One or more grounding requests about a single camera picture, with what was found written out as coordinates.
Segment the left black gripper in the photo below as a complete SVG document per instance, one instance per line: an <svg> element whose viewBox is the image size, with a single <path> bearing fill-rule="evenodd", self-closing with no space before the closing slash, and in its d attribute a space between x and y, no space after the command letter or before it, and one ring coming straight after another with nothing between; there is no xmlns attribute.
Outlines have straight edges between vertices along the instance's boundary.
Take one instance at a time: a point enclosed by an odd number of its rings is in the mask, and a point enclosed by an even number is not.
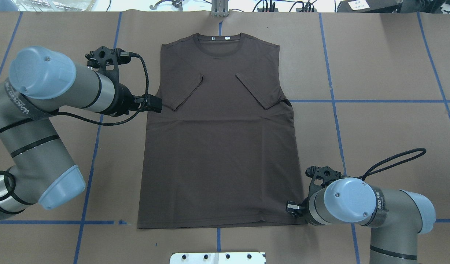
<svg viewBox="0 0 450 264"><path fill-rule="evenodd" d="M163 101L154 95L132 95L129 88L123 84L115 84L115 95L113 98L113 117L127 115L129 110L137 110L140 112L161 113Z"/></svg>

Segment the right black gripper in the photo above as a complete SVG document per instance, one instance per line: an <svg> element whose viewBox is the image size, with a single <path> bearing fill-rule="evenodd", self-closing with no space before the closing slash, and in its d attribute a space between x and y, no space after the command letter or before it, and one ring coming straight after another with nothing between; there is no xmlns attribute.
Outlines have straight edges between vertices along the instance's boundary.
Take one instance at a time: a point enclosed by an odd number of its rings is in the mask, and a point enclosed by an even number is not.
<svg viewBox="0 0 450 264"><path fill-rule="evenodd" d="M314 222L314 218L309 210L309 197L305 198L302 203L287 201L286 212L291 215L301 215L301 218L307 222Z"/></svg>

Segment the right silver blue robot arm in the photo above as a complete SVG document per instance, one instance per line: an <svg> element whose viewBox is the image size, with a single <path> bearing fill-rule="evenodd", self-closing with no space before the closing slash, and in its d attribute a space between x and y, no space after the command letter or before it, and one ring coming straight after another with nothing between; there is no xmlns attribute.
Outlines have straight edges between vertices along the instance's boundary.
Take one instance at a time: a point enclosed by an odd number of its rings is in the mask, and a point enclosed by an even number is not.
<svg viewBox="0 0 450 264"><path fill-rule="evenodd" d="M358 224L369 227L371 264L417 264L418 236L436 222L424 195L372 186L354 177L338 179L302 203L288 201L286 212L315 226Z"/></svg>

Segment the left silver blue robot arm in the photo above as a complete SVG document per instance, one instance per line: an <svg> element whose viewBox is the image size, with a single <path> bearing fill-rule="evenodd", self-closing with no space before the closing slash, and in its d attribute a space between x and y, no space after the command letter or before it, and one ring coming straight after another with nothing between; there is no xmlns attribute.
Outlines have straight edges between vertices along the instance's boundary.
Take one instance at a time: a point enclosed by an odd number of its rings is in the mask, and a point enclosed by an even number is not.
<svg viewBox="0 0 450 264"><path fill-rule="evenodd" d="M133 111L162 111L162 100L148 93L134 96L119 82L120 65L141 55L105 46L88 52L86 65L41 46L26 47L11 62L0 83L0 140L14 165L0 170L0 221L39 204L54 209L84 192L86 182L50 121L67 116L106 127L121 122L100 122L60 111L68 106L119 117Z"/></svg>

